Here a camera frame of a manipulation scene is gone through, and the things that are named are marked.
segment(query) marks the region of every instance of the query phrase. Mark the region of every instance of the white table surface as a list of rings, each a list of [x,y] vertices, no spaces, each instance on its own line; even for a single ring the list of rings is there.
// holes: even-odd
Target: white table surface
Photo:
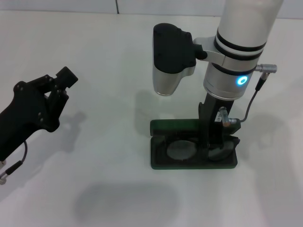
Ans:
[[[236,133],[231,170],[153,170],[149,122],[197,118],[207,64],[176,92],[152,87],[152,28],[212,36],[218,17],[0,12],[0,109],[23,80],[68,66],[79,81],[54,133],[28,139],[0,186],[3,227],[298,227],[303,225],[303,20],[278,19],[260,63],[275,63]],[[255,73],[230,116],[242,118]],[[19,147],[8,166],[23,155]]]

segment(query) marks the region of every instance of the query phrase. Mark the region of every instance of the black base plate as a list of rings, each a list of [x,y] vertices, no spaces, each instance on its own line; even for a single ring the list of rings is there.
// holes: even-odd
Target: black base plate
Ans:
[[[203,160],[199,152],[189,159],[175,160],[167,155],[164,140],[165,137],[162,136],[151,138],[151,166],[153,169],[232,169],[238,164],[235,149],[222,161]]]

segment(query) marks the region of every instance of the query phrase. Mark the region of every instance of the white wall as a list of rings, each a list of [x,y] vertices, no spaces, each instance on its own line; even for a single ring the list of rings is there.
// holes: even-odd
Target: white wall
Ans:
[[[225,0],[117,0],[120,13],[220,16]],[[303,0],[284,0],[279,18],[303,19]]]
[[[117,13],[115,0],[0,0],[0,9]]]

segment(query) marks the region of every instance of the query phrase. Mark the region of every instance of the glowing blue light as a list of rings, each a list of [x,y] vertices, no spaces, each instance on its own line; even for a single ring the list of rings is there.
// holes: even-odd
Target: glowing blue light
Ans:
[[[237,80],[237,84],[238,85],[243,85],[246,83],[248,77],[247,76],[243,76],[243,77],[240,77],[238,80]]]

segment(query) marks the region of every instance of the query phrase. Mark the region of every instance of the black stand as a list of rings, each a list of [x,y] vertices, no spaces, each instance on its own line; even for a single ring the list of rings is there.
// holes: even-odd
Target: black stand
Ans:
[[[153,169],[230,169],[238,161],[231,136],[241,128],[239,119],[223,127],[219,108],[230,112],[233,101],[207,94],[199,104],[199,119],[151,121],[151,166]]]

